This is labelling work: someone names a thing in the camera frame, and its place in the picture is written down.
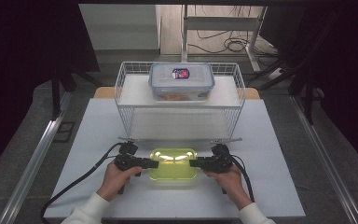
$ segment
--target white sleeve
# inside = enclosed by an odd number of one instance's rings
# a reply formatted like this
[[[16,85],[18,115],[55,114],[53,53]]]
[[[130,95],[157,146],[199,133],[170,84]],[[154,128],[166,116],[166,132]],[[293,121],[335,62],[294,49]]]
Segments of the white sleeve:
[[[251,203],[242,208],[239,212],[240,220],[243,224],[274,224],[271,219],[266,218],[258,208],[257,204]]]
[[[74,212],[66,218],[63,224],[100,224],[104,211],[109,207],[110,202],[93,193],[89,200],[76,207]]]

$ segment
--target gray carpet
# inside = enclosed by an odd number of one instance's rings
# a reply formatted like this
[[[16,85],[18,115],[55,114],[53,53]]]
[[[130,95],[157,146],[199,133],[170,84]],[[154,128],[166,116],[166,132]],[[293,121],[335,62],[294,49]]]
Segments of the gray carpet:
[[[102,51],[97,52],[97,58],[101,73],[91,74],[106,86],[114,85],[118,68],[123,61],[180,61],[179,56],[160,56],[150,51]],[[190,57],[189,61],[238,63],[243,74],[252,73],[252,68],[246,58],[194,56]],[[254,76],[244,75],[244,79]],[[40,223],[40,208],[51,197],[87,103],[96,90],[96,87],[86,80],[78,76],[74,78],[77,88],[72,92],[70,107],[63,119],[64,122],[73,122],[73,133],[56,135],[55,140],[58,141],[51,144],[15,223]],[[267,76],[261,77],[252,85],[257,86],[267,80]],[[260,95],[266,103],[306,217],[274,218],[274,220],[277,223],[350,223],[290,101],[286,90],[289,83],[290,80],[286,80],[266,91],[261,91]],[[45,83],[35,89],[34,102],[27,117],[0,158],[0,215],[46,129],[51,118],[51,106],[50,85]],[[320,108],[319,102],[314,103],[313,118],[314,127],[358,204],[358,154],[331,123]]]

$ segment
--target human hand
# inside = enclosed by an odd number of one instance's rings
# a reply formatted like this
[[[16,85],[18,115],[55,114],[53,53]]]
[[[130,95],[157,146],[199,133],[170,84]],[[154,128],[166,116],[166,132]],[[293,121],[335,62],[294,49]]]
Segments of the human hand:
[[[132,167],[126,171],[120,171],[114,164],[114,161],[111,161],[106,167],[103,184],[98,189],[97,194],[108,202],[112,201],[117,196],[117,192],[121,187],[130,183],[130,177],[141,171],[142,167],[139,166]]]
[[[218,174],[206,170],[203,172],[216,179],[219,186],[227,192],[228,198],[237,205],[238,210],[252,203],[242,187],[241,171],[236,165],[231,166],[226,173]]]

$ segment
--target white table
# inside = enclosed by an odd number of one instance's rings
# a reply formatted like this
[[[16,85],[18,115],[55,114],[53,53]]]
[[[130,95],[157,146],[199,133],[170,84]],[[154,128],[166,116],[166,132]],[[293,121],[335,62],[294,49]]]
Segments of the white table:
[[[112,99],[91,99],[75,142],[53,195],[85,174],[116,142],[126,136]],[[231,154],[240,156],[252,181],[255,200],[267,217],[303,217],[301,202],[282,155],[278,140],[262,100],[247,100],[233,137],[240,142],[227,144]],[[143,142],[137,157],[149,157],[155,147],[192,147],[198,156],[211,156],[209,143]],[[117,155],[114,149],[111,155]],[[46,218],[68,217],[101,186],[105,163],[89,178],[69,190],[46,211]],[[202,172],[192,181],[156,182],[147,170],[132,177],[124,194],[117,196],[104,218],[112,219],[232,219],[238,211],[214,179]]]

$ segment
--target white wire basket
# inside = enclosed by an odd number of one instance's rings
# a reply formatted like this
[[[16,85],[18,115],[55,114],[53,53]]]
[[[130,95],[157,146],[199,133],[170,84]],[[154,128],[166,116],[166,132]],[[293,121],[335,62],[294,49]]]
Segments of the white wire basket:
[[[148,86],[153,62],[124,62],[115,100],[127,138],[135,140],[229,140],[243,104],[245,86],[236,63],[209,63],[215,86],[204,102],[159,102]]]

